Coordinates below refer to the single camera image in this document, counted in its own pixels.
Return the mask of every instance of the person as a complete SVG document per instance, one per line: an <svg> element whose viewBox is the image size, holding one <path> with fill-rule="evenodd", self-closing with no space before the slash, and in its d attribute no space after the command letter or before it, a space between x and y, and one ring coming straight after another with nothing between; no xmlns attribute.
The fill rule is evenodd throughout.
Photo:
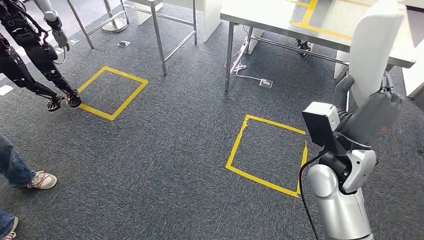
<svg viewBox="0 0 424 240"><path fill-rule="evenodd" d="M12 188L51 189L58 179L44 171L29 168L15 152L13 144L0 133L0 173L9 181ZM12 240L18 218L0 210L0 240Z"/></svg>

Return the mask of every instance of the gray carpet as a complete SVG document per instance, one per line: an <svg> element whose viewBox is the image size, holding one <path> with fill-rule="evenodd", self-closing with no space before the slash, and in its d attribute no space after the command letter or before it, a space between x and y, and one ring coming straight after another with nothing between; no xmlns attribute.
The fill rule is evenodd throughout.
<svg viewBox="0 0 424 240"><path fill-rule="evenodd" d="M207 43L194 46L190 40L167 62L168 76L163 77L152 21L137 26L135 13L129 12L125 31L92 35L94 50L81 35L74 36L81 41L59 67L75 87L102 66L147 79L114 121L66 105L47 112L45 100L25 89L0 98L0 131L32 168L59 179L45 191L12 189L1 181L0 207L20 217L18 239L314 239L299 198L225 165L246 114L306 130L301 111L312 101L330 101L334 65L260 43L242 60L247 65L243 74L273 80L273 88L233 76L224 94L227 23ZM190 16L189 10L170 5L161 12ZM189 26L165 19L159 19L159 26L166 52L190 32ZM235 46L244 34L238 27ZM294 45L280 35L265 37ZM132 43L118 48L120 40ZM336 54L320 46L314 51ZM34 78L46 82L28 66ZM404 94L401 69L390 73ZM120 77L107 86L110 75L98 80L81 96L85 104L108 113L137 87ZM296 187L304 140L309 158L320 150L308 136L265 123L251 121L245 131L233 166L288 189ZM375 143L380 162L363 192L377 240L424 239L423 139L424 113L406 101L395 127ZM324 239L307 184L305 194Z"/></svg>

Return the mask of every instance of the stool leg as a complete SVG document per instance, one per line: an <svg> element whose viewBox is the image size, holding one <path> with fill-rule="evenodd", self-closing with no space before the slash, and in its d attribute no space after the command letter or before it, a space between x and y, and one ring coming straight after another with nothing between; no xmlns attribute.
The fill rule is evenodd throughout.
<svg viewBox="0 0 424 240"><path fill-rule="evenodd" d="M113 16L111 5L109 4L108 0L103 0L103 2L104 2L104 7L106 8L106 12L109 15L109 18L111 18ZM112 20L111 23L112 23L112 26L113 26L114 29L118 29L115 20Z"/></svg>
<svg viewBox="0 0 424 240"><path fill-rule="evenodd" d="M126 19L126 23L130 24L130 20L128 19L128 14L127 14L127 10L124 7L124 2L122 0L120 0L120 5L122 6L122 10L124 10L124 14L125 14L125 19Z"/></svg>
<svg viewBox="0 0 424 240"><path fill-rule="evenodd" d="M92 41L91 41L87 31L86 31L86 28L84 27L83 23L81 22L81 19L78 16L77 11L75 11L74 5L72 5L71 0L67 0L67 3L69 4L70 9L72 10L73 15L75 16L76 21L78 22L78 25L81 28L81 31L85 36L85 39L87 39L88 45L90 46L91 49L94 49L93 43L92 43Z"/></svg>

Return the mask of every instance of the sneaker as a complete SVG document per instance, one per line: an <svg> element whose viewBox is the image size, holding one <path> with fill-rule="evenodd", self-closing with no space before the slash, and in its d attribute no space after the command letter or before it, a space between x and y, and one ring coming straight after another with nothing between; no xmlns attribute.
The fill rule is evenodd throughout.
<svg viewBox="0 0 424 240"><path fill-rule="evenodd" d="M12 239L14 239L16 237L15 229L16 229L17 225L18 225L18 218L14 217L13 226L12 226L12 229L10 230L9 234L7 234L4 238L2 238L0 240L12 240Z"/></svg>
<svg viewBox="0 0 424 240"><path fill-rule="evenodd" d="M26 186L28 188L36 189L51 189L56 185L57 182L58 179L54 175L45 173L44 171L38 171L36 172L32 181Z"/></svg>

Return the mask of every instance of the yellow tape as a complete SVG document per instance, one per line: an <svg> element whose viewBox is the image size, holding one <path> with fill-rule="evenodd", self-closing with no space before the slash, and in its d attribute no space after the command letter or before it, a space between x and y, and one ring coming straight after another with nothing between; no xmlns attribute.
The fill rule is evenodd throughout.
<svg viewBox="0 0 424 240"><path fill-rule="evenodd" d="M312 14L314 13L315 7L317 6L318 0L310 0L309 5L307 6L305 15L303 16L302 19L302 24L304 25L308 25L309 21L312 18Z"/></svg>
<svg viewBox="0 0 424 240"><path fill-rule="evenodd" d="M368 8L373 6L373 5L370 5L370 4L367 4L367 3L364 3L364 2L360 2L360 1L352 1L352 0L338 0L338 1L342 1L342 2L350 3L350 4L356 4L356 5L360 5L360 6L364 6L364 7L368 7Z"/></svg>
<svg viewBox="0 0 424 240"><path fill-rule="evenodd" d="M349 39L349 40L352 39L352 37L349 36L349 35L338 33L338 32L335 32L335 31L330 31L330 30L323 29L323 28L320 28L320 27L309 26L309 25L303 24L301 22L290 21L289 23L293 26L303 28L303 29L312 30L312 31L315 31L315 32L318 32L318 33L328 34L328 35L336 36L336 37L343 38L343 39Z"/></svg>
<svg viewBox="0 0 424 240"><path fill-rule="evenodd" d="M303 149L302 162L300 163L300 167L302 167L306 163L306 159L307 158L308 158L308 148L307 148L307 143L305 141L305 147ZM301 194L301 186L299 184L299 180L297 180L297 190L296 190L296 193L298 195Z"/></svg>
<svg viewBox="0 0 424 240"><path fill-rule="evenodd" d="M115 119L123 110L127 107L128 104L141 92L141 90L145 87L147 83L141 83L140 86L123 102L121 106L112 114L113 119Z"/></svg>
<svg viewBox="0 0 424 240"><path fill-rule="evenodd" d="M78 92L81 93L81 91L84 90L89 84L91 84L94 81L94 79L100 76L100 74L102 74L106 70L106 68L108 67L107 66L102 67L98 72L96 72L92 77L90 77L88 81L86 81L82 86L78 88Z"/></svg>
<svg viewBox="0 0 424 240"><path fill-rule="evenodd" d="M100 110L97 110L97 109L95 109L91 106L85 105L85 104L81 104L79 106L81 109L84 109L87 112L90 112L92 114L95 114L97 116L100 116L102 118L105 118L105 119L112 121L125 109L125 107L127 107L128 104L130 104L130 102L137 96L137 94L139 94L141 92L141 90L149 83L149 81L142 79L140 77L133 76L131 74L113 69L113 68L108 67L108 66L103 66L98 72L96 72L96 74L94 74L88 81L86 81L80 88L78 88L78 92L81 92L82 90L84 90L89 84L91 84L104 71L109 71L111 73L129 78L129 79L132 79L132 80L135 80L135 81L141 83L140 86L138 86L137 89L133 93L131 93L131 95L123 102L123 104L121 106L118 107L118 109L112 115L105 113L105 112L102 112Z"/></svg>
<svg viewBox="0 0 424 240"><path fill-rule="evenodd" d="M267 186L269 188L275 189L275 190L277 190L279 192L285 193L285 194L290 195L290 196L293 196L295 198L298 198L299 197L297 192L294 192L294 191L289 190L289 189L284 188L284 187L280 187L278 185L275 185L273 183L270 183L269 181L265 181L263 179L260 179L259 177L250 175L249 173L246 173L246 172L244 172L244 171L242 171L240 169L237 169L237 168L235 168L233 166L227 167L227 169L228 170L231 170L231 171L235 172L236 174L239 174L239 175L241 175L241 176L243 176L243 177L245 177L247 179L250 179L250 180L255 181L255 182L259 183L259 184L265 185L265 186Z"/></svg>
<svg viewBox="0 0 424 240"><path fill-rule="evenodd" d="M257 117L257 116L252 116L252 115L246 114L246 116L244 117L244 121L241 124L240 132L238 133L237 137L235 138L235 142L234 142L234 145L232 146L231 154L229 155L229 158L228 158L228 161L227 161L227 163L225 165L225 168L227 168L228 170L233 171L234 173L239 174L239 175L241 175L241 176L243 176L243 177L245 177L247 179L250 179L252 181L255 181L255 182L259 183L259 184L265 185L265 186L267 186L269 188L272 188L272 189L277 190L279 192L282 192L284 194L293 196L295 198L299 198L299 193L300 193L299 181L297 181L297 189L296 189L296 191L292 191L292 190L289 190L287 188L284 188L284 187L275 185L275 184L273 184L273 183L271 183L269 181L265 181L265 180L263 180L263 179L261 179L259 177L250 175L249 173L244 172L244 171L242 171L240 169L237 169L237 168L235 168L235 167L232 166L233 160L234 160L234 156L236 155L237 148L239 147L240 141L241 141L242 136L243 136L243 131L248 126L248 120L249 119L260 121L260 122L271 124L271 125L275 125L275 126L278 126L278 127L284 128L284 129L288 129L288 130L294 131L294 132L299 133L299 134L302 134L302 135L305 135L306 134L304 131L299 130L299 129L296 129L294 127L287 126L287 125L284 125L284 124L281 124L281 123L278 123L278 122L275 122L275 121L267 120L267 119L264 119L264 118L260 118L260 117ZM307 159L307 156L308 156L308 148L307 148L306 141L305 141L305 147L303 149L303 154L302 154L302 160L301 160L301 163L300 163L300 167L302 167L302 165L305 164L306 159Z"/></svg>
<svg viewBox="0 0 424 240"><path fill-rule="evenodd" d="M112 115L107 114L105 112L102 112L100 110L97 110L97 109L95 109L95 108L93 108L91 106L87 106L85 104L79 105L79 108L84 109L87 112L90 112L92 114L95 114L95 115L100 116L100 117L105 118L105 119L109 119L109 120L114 120L115 119Z"/></svg>
<svg viewBox="0 0 424 240"><path fill-rule="evenodd" d="M248 120L248 119L253 119L253 120L256 120L256 121L259 121L259 122L263 122L263 123L267 123L267 124L272 124L274 126L277 126L277 127L280 127L280 128L284 128L284 129L288 129L288 130L293 131L293 132L296 132L298 134L302 134L302 135L305 135L306 134L305 131L299 130L297 128L294 128L294 127L291 127L291 126L287 126L287 125L284 125L282 123L278 123L278 122L271 121L271 120L268 120L268 119L260 118L260 117L257 117L257 116L252 116L252 115L247 114L246 115L246 120Z"/></svg>
<svg viewBox="0 0 424 240"><path fill-rule="evenodd" d="M309 3L301 2L301 1L290 1L300 6L309 7Z"/></svg>
<svg viewBox="0 0 424 240"><path fill-rule="evenodd" d="M244 118L243 124L241 125L240 132L237 135L237 138L235 139L234 145L232 146L231 154L229 155L228 161L226 163L226 168L232 168L231 164L233 163L234 156L236 155L237 147L239 146L240 140L242 139L243 131L248 125L249 115L246 115Z"/></svg>

